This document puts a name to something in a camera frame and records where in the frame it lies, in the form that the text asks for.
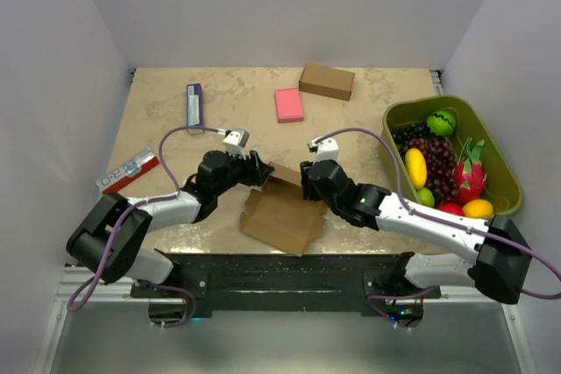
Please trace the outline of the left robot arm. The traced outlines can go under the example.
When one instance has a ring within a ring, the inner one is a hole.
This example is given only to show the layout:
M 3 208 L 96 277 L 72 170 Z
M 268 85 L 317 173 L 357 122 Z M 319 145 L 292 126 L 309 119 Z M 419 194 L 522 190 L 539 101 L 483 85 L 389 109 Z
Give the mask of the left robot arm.
M 144 199 L 102 195 L 68 239 L 67 253 L 106 284 L 128 277 L 148 281 L 160 296 L 172 297 L 181 289 L 181 275 L 163 253 L 141 248 L 146 235 L 203 221 L 221 194 L 238 184 L 261 187 L 273 171 L 256 151 L 243 158 L 207 152 L 177 193 Z

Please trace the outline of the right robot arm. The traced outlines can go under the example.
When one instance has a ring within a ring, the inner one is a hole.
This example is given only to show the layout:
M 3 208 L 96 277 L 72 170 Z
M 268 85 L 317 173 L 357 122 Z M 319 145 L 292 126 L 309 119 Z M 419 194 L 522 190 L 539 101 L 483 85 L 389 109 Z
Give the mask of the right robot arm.
M 384 187 L 355 183 L 332 159 L 300 164 L 302 194 L 323 201 L 351 226 L 417 237 L 448 252 L 413 254 L 390 279 L 393 292 L 411 297 L 432 286 L 470 286 L 487 298 L 514 305 L 520 299 L 531 256 L 507 216 L 473 219 L 406 201 Z

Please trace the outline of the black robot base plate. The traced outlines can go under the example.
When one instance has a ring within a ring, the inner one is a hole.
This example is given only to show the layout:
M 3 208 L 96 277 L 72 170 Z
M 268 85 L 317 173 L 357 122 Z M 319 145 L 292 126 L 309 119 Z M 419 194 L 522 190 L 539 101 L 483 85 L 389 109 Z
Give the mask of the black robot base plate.
M 172 254 L 170 291 L 133 286 L 148 299 L 154 322 L 178 321 L 186 311 L 387 314 L 408 328 L 424 315 L 420 288 L 404 278 L 410 253 L 398 255 Z

